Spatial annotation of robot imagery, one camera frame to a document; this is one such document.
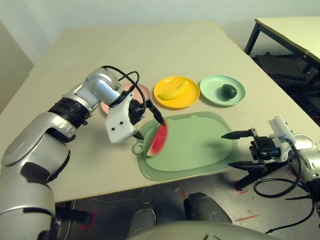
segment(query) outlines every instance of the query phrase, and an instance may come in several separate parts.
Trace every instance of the yellow plate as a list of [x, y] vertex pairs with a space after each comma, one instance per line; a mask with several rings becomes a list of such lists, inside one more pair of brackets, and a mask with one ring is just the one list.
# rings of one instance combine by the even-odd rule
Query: yellow plate
[[[165, 92], [176, 89], [185, 80], [189, 81], [189, 85], [181, 96], [172, 100], [163, 100], [158, 97], [159, 94], [163, 94]], [[155, 99], [162, 105], [174, 109], [181, 109], [194, 104], [199, 98], [200, 90], [198, 85], [189, 78], [186, 78], [184, 76], [168, 76], [155, 85], [153, 94]]]

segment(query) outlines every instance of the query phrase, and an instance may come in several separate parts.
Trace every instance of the avocado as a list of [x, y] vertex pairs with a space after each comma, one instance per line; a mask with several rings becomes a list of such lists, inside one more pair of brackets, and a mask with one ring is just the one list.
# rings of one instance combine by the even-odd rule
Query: avocado
[[224, 84], [222, 85], [221, 93], [226, 99], [233, 99], [237, 95], [237, 89], [230, 84]]

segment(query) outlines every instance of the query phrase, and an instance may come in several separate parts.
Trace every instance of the cutting board handle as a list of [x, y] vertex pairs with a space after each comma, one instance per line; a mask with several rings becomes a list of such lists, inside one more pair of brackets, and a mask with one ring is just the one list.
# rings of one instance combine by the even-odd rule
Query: cutting board handle
[[143, 152], [144, 152], [144, 145], [142, 142], [138, 142], [135, 145], [133, 145], [132, 153], [134, 155], [139, 155], [139, 154], [142, 154]]

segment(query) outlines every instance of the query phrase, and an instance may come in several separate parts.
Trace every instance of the pink plate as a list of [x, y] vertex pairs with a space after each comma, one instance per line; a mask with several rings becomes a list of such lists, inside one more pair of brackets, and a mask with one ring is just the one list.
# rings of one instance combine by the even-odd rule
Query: pink plate
[[[125, 91], [127, 91], [127, 90], [129, 90], [129, 88], [131, 86], [132, 86], [131, 83], [127, 83], [127, 84], [123, 85], [123, 89]], [[143, 92], [143, 95], [145, 96], [145, 100], [150, 99], [151, 93], [150, 93], [149, 89], [146, 86], [141, 85], [141, 84], [138, 84], [138, 86], [140, 87], [141, 91]], [[137, 100], [139, 103], [142, 103], [143, 102], [142, 97], [136, 88], [133, 90], [133, 93], [134, 93], [133, 99]], [[101, 108], [106, 114], [108, 114], [109, 106], [107, 104], [101, 102]]]

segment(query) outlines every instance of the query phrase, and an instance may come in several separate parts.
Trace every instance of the watermelon slice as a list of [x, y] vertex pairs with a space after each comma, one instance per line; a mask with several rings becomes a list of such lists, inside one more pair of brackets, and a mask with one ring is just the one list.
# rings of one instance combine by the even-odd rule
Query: watermelon slice
[[168, 138], [168, 122], [166, 119], [164, 119], [164, 123], [165, 125], [160, 124], [153, 137], [153, 140], [151, 141], [149, 150], [146, 154], [149, 157], [158, 155], [166, 144]]

